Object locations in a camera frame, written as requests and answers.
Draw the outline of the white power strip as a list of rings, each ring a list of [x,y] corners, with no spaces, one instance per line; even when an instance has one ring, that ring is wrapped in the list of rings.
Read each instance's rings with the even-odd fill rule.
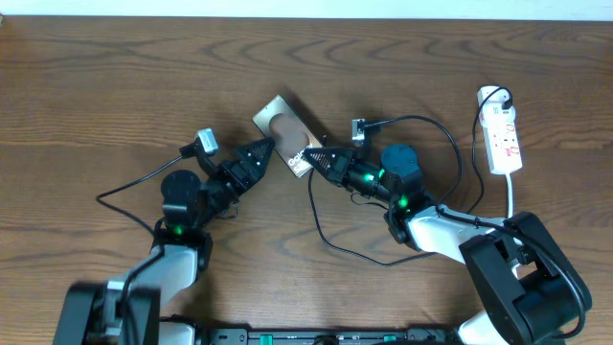
[[[513,106],[511,93],[495,85],[487,85],[480,88],[477,92],[477,100],[480,109],[478,116],[479,124],[481,108],[488,100],[503,102],[505,109]],[[522,158],[515,120],[513,123],[502,124],[501,126],[483,127],[481,125],[481,127],[484,134],[489,171],[492,174],[506,175],[521,169]]]

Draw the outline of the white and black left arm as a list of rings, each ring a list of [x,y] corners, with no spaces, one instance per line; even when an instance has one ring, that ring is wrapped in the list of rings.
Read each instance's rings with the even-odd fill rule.
[[[192,286],[209,265],[213,240],[206,226],[236,206],[265,175],[275,147],[264,138],[236,148],[232,160],[212,161],[216,141],[198,136],[180,149],[208,175],[178,170],[161,184],[162,213],[150,231],[149,255],[104,283],[76,282],[68,289],[56,344],[208,344],[211,331],[162,308]]]

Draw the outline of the white USB charger adapter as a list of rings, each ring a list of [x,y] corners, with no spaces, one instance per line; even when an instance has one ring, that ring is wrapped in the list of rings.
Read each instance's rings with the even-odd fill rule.
[[[497,127],[502,124],[513,123],[516,117],[513,106],[505,109],[503,102],[488,100],[481,108],[480,124],[483,127]]]

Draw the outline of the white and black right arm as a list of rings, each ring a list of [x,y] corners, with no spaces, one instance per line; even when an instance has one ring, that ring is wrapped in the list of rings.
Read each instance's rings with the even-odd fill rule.
[[[455,212],[426,190],[415,150],[397,144],[380,163],[355,149],[306,149],[328,182],[387,205],[396,242],[465,265],[483,310],[460,325],[456,344],[561,344],[583,330],[592,299],[539,218],[478,218]]]

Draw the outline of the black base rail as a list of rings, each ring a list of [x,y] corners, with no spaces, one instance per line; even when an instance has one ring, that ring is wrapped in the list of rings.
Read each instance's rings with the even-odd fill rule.
[[[201,345],[367,345],[367,344],[463,344],[454,331],[411,328],[407,330],[248,330],[210,329]]]

